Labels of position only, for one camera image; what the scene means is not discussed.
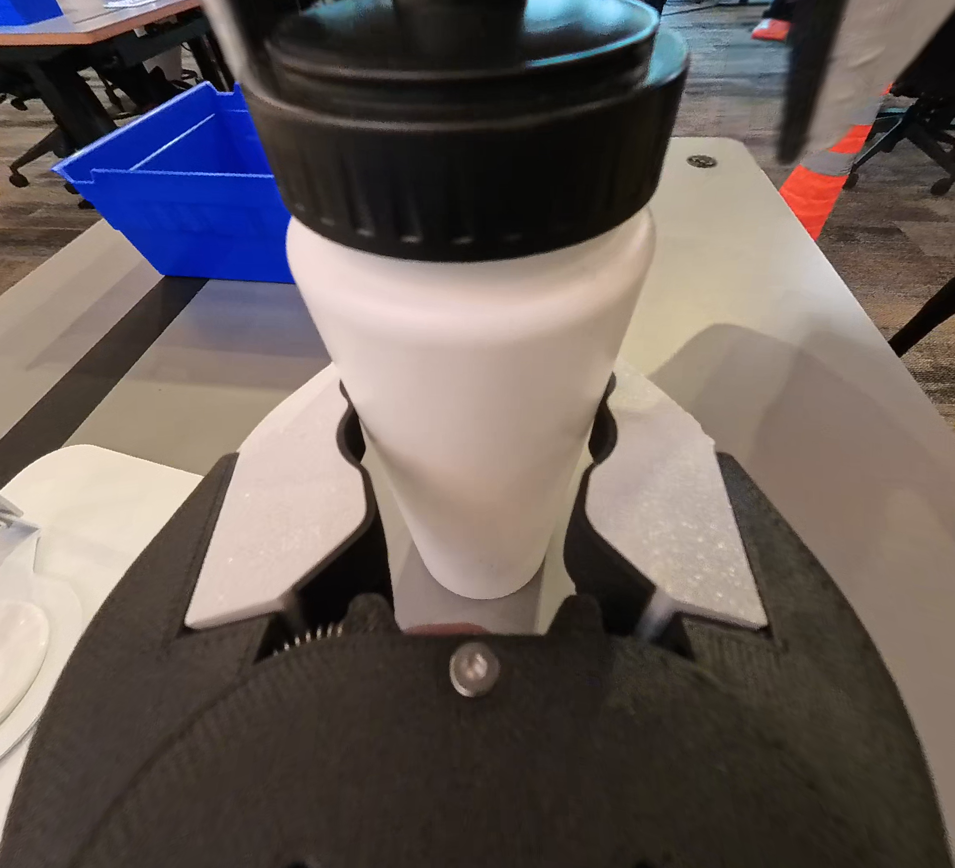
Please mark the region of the small blue bin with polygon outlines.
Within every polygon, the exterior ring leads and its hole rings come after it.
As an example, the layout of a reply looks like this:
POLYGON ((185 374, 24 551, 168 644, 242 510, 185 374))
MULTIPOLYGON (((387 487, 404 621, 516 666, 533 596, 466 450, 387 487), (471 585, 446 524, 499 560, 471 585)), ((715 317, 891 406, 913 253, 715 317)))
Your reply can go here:
POLYGON ((58 0, 1 0, 1 26, 30 26, 63 15, 58 0))

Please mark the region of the black tape strip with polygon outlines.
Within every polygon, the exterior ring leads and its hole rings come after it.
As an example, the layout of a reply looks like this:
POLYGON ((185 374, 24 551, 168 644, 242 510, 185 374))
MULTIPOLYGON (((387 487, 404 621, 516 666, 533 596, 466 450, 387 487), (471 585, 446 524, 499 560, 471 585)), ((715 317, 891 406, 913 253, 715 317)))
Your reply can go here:
POLYGON ((208 278, 163 277, 1 438, 1 484, 62 448, 208 278))

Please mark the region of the orange traffic cone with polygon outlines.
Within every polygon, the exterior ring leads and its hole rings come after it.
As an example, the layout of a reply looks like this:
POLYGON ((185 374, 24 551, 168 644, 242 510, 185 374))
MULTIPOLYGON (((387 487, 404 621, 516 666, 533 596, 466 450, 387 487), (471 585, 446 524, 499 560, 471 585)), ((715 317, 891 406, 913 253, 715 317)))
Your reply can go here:
POLYGON ((810 151, 780 187, 782 199, 814 241, 818 241, 890 90, 891 86, 886 86, 856 110, 850 124, 839 127, 837 141, 810 151))

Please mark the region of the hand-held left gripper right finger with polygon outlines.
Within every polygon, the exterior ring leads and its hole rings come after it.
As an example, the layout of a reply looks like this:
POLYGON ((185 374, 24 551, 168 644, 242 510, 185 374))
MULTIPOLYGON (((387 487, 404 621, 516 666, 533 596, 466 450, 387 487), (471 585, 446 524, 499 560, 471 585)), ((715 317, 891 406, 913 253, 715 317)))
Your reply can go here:
POLYGON ((565 536, 577 594, 604 630, 662 638, 682 616, 750 631, 768 618, 714 443, 635 369, 615 369, 565 536))

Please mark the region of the brown-edged office table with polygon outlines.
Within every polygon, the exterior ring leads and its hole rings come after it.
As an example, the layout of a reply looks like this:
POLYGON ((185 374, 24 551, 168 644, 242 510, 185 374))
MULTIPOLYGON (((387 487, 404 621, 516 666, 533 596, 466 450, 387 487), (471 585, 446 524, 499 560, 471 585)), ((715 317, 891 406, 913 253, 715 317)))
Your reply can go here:
POLYGON ((88 46, 200 7, 200 0, 56 0, 63 14, 2 26, 2 48, 88 46))

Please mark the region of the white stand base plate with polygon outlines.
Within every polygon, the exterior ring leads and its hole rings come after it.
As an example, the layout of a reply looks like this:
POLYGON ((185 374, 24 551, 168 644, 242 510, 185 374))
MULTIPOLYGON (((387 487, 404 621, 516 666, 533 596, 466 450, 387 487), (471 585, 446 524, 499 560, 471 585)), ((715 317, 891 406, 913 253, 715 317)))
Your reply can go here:
MULTIPOLYGON (((197 482, 194 474, 78 445, 44 456, 20 471, 2 488, 2 498, 39 526, 37 569, 74 588, 83 610, 82 634, 197 482)), ((30 734, 2 759, 3 788, 14 782, 30 734)))

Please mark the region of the clear acrylic stand support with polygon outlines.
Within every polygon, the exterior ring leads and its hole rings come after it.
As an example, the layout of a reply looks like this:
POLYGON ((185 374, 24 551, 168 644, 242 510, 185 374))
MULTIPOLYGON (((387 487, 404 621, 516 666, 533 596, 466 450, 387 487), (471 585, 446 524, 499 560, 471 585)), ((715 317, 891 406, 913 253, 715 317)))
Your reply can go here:
POLYGON ((84 629, 74 588, 38 571, 41 530, 1 499, 1 758, 36 725, 84 629))

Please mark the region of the black table leg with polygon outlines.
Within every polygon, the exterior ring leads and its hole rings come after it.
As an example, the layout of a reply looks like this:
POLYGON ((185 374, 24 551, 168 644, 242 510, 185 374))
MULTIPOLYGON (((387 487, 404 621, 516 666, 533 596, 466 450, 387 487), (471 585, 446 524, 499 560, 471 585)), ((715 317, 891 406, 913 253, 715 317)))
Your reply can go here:
POLYGON ((954 316, 954 290, 955 280, 951 278, 888 340, 898 357, 954 316))

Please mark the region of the black bottle lid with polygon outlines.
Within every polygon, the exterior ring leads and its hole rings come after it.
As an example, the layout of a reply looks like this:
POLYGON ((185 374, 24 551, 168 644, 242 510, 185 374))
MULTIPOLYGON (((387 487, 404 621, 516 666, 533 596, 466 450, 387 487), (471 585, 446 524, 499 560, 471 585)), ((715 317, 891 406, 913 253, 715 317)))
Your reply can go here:
POLYGON ((688 55, 632 0, 230 0, 280 194, 376 255, 588 241, 657 188, 688 55))

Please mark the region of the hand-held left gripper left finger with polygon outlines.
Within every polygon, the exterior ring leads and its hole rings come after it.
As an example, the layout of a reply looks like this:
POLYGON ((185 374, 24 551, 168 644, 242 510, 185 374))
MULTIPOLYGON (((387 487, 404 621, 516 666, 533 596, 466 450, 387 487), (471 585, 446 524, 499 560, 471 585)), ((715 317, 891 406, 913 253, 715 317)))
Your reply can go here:
POLYGON ((391 603, 364 454, 337 369, 273 409, 237 452, 185 624, 205 630, 278 614, 308 631, 343 619, 358 595, 391 603))

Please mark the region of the black office chair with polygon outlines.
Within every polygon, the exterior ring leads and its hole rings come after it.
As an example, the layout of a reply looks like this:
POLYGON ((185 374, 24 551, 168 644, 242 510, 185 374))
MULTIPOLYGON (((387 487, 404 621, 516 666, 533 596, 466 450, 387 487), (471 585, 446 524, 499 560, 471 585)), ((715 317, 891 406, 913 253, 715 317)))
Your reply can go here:
POLYGON ((931 185, 930 193, 947 195, 954 183, 953 63, 929 58, 925 52, 901 74, 889 94, 913 102, 904 109, 888 108, 877 113, 843 188, 856 186, 859 170, 872 158, 891 153, 902 141, 908 141, 944 172, 931 185))

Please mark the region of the white plastic bottle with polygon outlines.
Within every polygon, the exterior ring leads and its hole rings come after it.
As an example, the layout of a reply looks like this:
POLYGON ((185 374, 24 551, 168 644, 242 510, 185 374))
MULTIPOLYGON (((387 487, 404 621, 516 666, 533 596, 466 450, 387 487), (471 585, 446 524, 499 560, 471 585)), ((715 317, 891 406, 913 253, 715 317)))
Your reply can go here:
POLYGON ((649 208, 568 248, 471 264, 391 259, 293 217, 293 280, 423 563, 499 599, 539 570, 639 293, 649 208))

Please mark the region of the blue plastic bin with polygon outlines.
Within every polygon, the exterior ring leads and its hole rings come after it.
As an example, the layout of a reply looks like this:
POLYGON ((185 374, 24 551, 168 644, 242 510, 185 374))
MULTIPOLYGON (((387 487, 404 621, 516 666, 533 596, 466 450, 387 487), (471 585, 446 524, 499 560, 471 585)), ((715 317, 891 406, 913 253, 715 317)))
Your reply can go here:
POLYGON ((161 275, 293 282, 290 215, 239 88, 201 83, 54 171, 161 275))

